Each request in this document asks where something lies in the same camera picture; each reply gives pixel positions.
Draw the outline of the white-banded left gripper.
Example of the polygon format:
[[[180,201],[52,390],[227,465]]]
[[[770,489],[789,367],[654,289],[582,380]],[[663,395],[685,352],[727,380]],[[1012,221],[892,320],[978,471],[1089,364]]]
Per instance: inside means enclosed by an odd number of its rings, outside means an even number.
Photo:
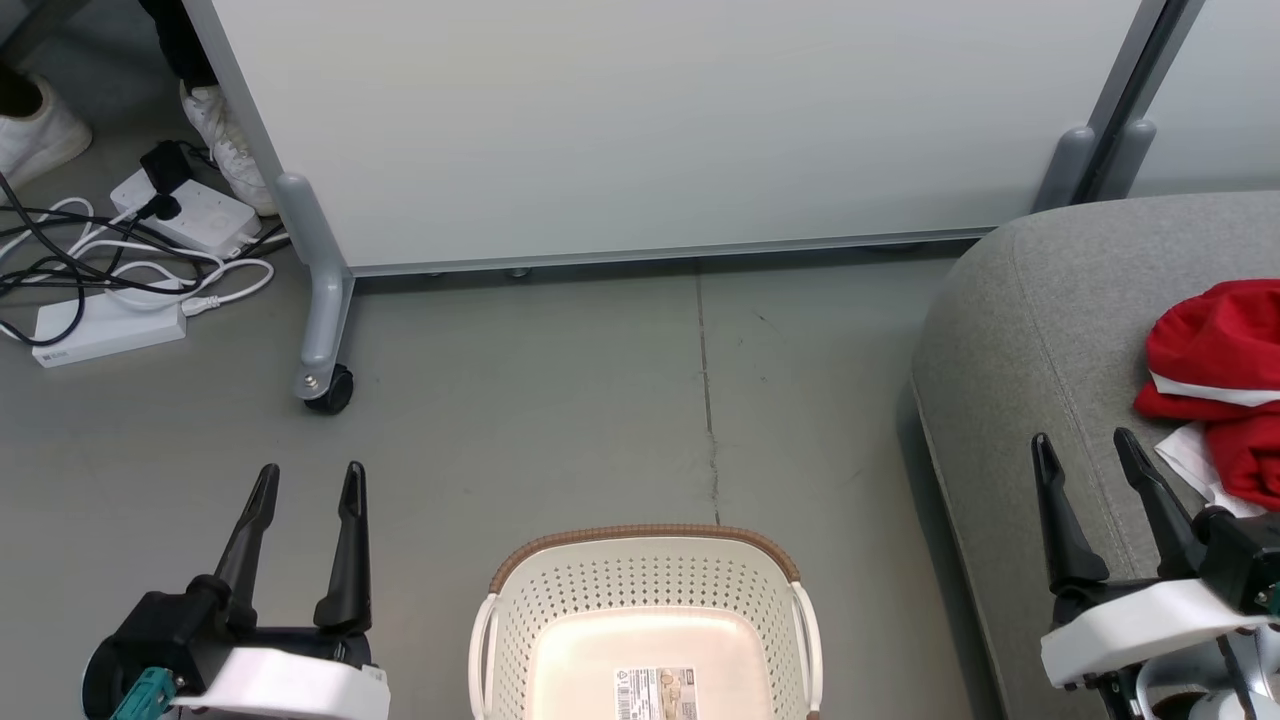
[[[273,524],[280,468],[269,462],[253,483],[230,533],[215,575],[230,594],[227,625],[252,630],[262,538]],[[230,652],[205,692],[183,692],[173,708],[204,710],[206,717],[230,714],[270,719],[388,719],[390,687],[361,634],[372,626],[369,488],[365,468],[346,469],[338,503],[339,537],[328,589],[314,610],[314,625],[326,634],[351,635],[320,657],[266,647]]]

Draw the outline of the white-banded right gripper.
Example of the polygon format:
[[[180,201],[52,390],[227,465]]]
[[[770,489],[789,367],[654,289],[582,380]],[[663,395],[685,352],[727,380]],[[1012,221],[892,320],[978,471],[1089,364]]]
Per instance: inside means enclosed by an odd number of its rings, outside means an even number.
[[[1199,575],[1206,547],[1190,515],[1130,429],[1116,428],[1114,446],[1128,484],[1140,497],[1158,552],[1157,577],[1172,582],[1110,600],[1044,635],[1041,660],[1057,688],[1277,621],[1274,615],[1239,612],[1201,579],[1192,579]],[[1102,585],[1108,569],[1076,519],[1065,471],[1046,433],[1030,439],[1030,457],[1050,592]]]

